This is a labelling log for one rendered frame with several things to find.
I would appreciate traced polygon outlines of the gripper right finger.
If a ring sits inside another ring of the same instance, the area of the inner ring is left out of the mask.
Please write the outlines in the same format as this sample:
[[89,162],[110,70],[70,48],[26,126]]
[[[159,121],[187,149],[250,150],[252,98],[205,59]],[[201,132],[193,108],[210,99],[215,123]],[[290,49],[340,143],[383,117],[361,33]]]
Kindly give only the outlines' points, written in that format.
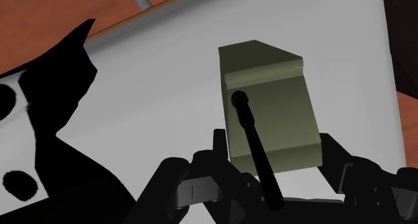
[[418,168],[392,174],[377,163],[347,152],[330,134],[320,134],[318,170],[344,203],[382,224],[418,224]]

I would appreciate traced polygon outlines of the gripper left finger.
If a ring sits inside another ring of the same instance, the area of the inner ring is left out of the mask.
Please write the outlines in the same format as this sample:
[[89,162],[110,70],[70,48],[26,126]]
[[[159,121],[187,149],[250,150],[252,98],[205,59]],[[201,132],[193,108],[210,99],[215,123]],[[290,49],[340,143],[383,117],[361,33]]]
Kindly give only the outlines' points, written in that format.
[[164,159],[123,224],[180,224],[190,205],[203,203],[216,224],[262,224],[255,178],[229,161],[226,132],[215,129],[213,148]]

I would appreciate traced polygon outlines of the white table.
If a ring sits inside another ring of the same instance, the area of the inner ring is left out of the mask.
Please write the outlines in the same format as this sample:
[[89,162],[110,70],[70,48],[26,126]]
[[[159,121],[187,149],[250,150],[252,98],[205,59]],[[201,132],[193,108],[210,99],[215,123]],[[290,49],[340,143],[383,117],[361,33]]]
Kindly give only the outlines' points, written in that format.
[[137,197],[167,157],[224,127],[218,48],[258,40],[300,55],[319,130],[389,172],[405,150],[382,0],[199,0],[90,48],[98,74],[66,143]]

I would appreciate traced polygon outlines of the olive green box, black antenna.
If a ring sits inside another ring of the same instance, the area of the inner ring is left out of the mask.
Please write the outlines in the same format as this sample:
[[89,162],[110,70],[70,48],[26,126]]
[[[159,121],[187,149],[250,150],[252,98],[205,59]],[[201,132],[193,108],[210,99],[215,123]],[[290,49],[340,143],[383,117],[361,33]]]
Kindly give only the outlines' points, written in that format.
[[303,58],[258,40],[218,53],[230,161],[259,178],[269,208],[278,211],[284,202],[275,174],[322,165]]

